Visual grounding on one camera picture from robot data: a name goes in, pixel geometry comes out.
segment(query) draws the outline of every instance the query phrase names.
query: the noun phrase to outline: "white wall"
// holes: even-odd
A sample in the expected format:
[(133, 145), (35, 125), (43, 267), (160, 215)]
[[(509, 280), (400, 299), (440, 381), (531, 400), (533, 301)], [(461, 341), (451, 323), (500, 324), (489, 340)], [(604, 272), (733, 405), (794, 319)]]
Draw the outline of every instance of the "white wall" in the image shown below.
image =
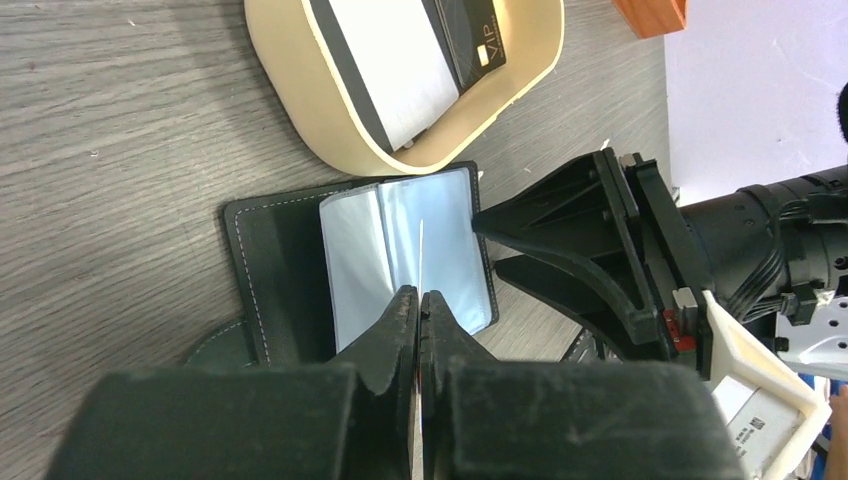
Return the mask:
[(665, 47), (683, 203), (846, 163), (848, 0), (690, 0)]

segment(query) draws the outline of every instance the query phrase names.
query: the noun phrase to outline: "cable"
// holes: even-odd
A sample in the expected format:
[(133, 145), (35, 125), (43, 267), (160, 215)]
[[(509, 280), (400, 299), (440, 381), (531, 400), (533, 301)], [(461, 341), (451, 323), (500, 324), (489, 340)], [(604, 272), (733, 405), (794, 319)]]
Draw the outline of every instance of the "cable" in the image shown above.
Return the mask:
[(783, 266), (786, 264), (786, 256), (780, 241), (781, 222), (804, 218), (807, 218), (805, 200), (787, 202), (777, 212), (771, 215), (769, 220), (771, 245), (768, 254), (727, 301), (727, 311), (734, 318), (742, 319), (746, 323), (747, 321), (752, 321), (748, 320), (748, 318), (754, 305), (760, 301), (769, 287), (780, 277)]
[(756, 305), (751, 307), (751, 310), (740, 322), (742, 325), (747, 323), (751, 323), (754, 320), (759, 320), (767, 315), (771, 315), (773, 313), (778, 313), (783, 308), (783, 299), (782, 298), (772, 298), (769, 300), (763, 300), (757, 302)]

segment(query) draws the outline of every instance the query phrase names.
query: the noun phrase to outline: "beige tray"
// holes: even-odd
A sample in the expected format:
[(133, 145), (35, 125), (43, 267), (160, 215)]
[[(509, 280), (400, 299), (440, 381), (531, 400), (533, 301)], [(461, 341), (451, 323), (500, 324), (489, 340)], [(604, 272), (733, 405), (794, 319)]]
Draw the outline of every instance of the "beige tray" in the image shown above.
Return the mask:
[(565, 23), (562, 0), (495, 0), (506, 65), (465, 92), (415, 145), (388, 155), (359, 120), (309, 0), (244, 3), (256, 53), (304, 142), (333, 167), (363, 176), (447, 165), (553, 69)]

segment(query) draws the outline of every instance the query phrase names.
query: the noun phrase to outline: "white label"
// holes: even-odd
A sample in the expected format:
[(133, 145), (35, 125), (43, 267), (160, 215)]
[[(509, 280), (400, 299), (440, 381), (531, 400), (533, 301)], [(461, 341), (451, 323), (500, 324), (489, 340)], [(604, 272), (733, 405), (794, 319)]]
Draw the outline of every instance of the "white label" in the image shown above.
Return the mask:
[(724, 424), (727, 425), (733, 417), (742, 410), (742, 407), (750, 400), (757, 391), (756, 385), (736, 377), (726, 376), (713, 390), (713, 399), (718, 405)]
[(477, 56), (480, 57), (480, 66), (485, 67), (489, 64), (489, 52), (486, 50), (486, 45), (477, 47)]
[(798, 410), (758, 389), (727, 425), (736, 455), (754, 474), (772, 464), (781, 448), (801, 425)]

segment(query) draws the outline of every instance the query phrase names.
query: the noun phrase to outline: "wood grain surface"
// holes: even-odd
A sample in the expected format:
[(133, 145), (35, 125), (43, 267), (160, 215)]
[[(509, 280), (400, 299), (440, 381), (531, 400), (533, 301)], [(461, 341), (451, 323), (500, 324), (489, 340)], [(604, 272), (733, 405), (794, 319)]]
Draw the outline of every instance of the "wood grain surface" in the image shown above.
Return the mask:
[[(607, 138), (668, 173), (662, 40), (609, 0), (566, 17), (556, 70), (460, 155), (484, 207)], [(240, 314), (224, 203), (344, 176), (292, 128), (239, 0), (7, 1), (0, 56), (0, 478), (37, 478), (101, 375), (171, 363)], [(558, 359), (575, 325), (497, 294), (481, 342)]]

